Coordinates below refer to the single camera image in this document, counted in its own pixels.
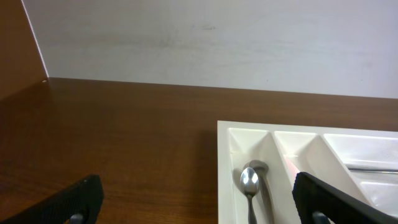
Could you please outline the steel fork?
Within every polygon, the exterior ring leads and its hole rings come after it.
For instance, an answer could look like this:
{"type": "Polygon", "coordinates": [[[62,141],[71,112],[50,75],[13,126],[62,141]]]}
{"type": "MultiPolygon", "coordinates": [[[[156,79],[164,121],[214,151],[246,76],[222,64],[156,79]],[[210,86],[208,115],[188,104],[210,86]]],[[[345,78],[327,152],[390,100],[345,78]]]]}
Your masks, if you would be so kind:
{"type": "Polygon", "coordinates": [[[351,172],[371,172],[371,173],[382,173],[382,174],[398,174],[397,170],[394,169],[370,169],[370,168],[359,168],[359,167],[348,167],[351,172]]]}

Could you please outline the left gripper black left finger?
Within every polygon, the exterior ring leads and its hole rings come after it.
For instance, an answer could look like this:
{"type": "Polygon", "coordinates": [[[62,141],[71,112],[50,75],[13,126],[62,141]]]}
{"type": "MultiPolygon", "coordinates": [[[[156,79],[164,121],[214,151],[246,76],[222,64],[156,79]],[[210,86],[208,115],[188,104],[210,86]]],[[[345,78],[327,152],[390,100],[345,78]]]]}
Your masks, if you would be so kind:
{"type": "Polygon", "coordinates": [[[96,223],[103,199],[101,178],[91,174],[2,223],[96,223]]]}

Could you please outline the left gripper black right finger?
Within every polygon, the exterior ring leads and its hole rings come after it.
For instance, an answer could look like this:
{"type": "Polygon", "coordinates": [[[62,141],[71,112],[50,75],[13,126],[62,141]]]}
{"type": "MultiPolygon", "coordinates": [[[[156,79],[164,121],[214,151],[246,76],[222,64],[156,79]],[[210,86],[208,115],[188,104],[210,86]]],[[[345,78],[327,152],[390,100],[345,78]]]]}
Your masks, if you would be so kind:
{"type": "Polygon", "coordinates": [[[387,215],[307,172],[296,175],[292,191],[302,224],[397,224],[387,215]]]}

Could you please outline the pink plastic knife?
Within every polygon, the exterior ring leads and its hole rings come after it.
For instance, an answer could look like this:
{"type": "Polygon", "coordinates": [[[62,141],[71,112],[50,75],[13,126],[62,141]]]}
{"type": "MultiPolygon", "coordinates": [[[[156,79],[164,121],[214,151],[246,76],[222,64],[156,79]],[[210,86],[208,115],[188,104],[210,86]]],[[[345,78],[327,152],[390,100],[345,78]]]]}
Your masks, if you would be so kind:
{"type": "Polygon", "coordinates": [[[297,168],[297,166],[292,162],[292,160],[283,155],[283,162],[284,162],[284,167],[285,167],[285,171],[287,173],[287,177],[289,179],[289,182],[291,184],[291,186],[294,185],[295,179],[297,174],[300,172],[300,170],[297,168]]]}

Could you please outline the small steel teaspoon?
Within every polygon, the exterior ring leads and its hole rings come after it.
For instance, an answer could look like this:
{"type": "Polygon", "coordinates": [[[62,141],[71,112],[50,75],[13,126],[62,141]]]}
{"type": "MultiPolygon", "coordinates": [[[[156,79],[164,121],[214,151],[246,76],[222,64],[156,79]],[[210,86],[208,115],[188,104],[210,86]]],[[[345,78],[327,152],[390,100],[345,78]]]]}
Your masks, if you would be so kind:
{"type": "Polygon", "coordinates": [[[266,183],[266,175],[269,171],[269,166],[260,160],[252,160],[251,162],[248,162],[244,168],[250,167],[256,171],[256,174],[259,176],[259,186],[260,186],[260,192],[261,192],[261,197],[262,201],[264,204],[264,210],[266,212],[267,216],[267,222],[268,224],[274,224],[274,214],[272,210],[272,199],[270,196],[269,188],[266,183]]]}
{"type": "Polygon", "coordinates": [[[259,177],[256,171],[251,167],[245,168],[241,173],[239,184],[248,201],[248,223],[257,224],[257,219],[252,204],[253,198],[259,191],[259,177]]]}

